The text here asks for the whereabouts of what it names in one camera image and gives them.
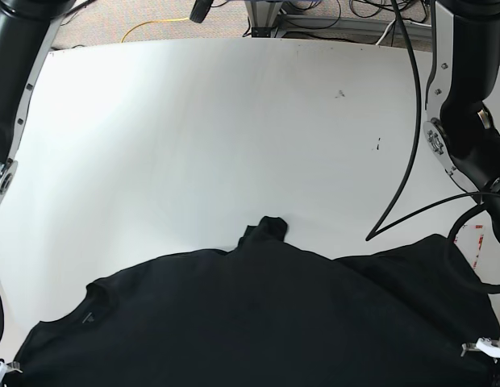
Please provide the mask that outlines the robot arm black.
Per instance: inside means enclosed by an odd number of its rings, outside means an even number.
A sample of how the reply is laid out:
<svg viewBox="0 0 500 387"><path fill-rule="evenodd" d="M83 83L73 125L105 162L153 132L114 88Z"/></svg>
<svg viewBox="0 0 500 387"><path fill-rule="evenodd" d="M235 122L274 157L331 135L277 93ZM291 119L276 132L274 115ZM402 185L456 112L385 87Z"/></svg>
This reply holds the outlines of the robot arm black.
<svg viewBox="0 0 500 387"><path fill-rule="evenodd" d="M500 294L500 284L467 280L451 261L458 231L483 211L500 243L500 133L485 105L500 66L500 1L433 1L431 35L424 136L445 172L476 203L448 233L444 263L466 289Z"/></svg>
<svg viewBox="0 0 500 387"><path fill-rule="evenodd" d="M73 1L0 1L0 206L16 174L15 160L31 96Z"/></svg>

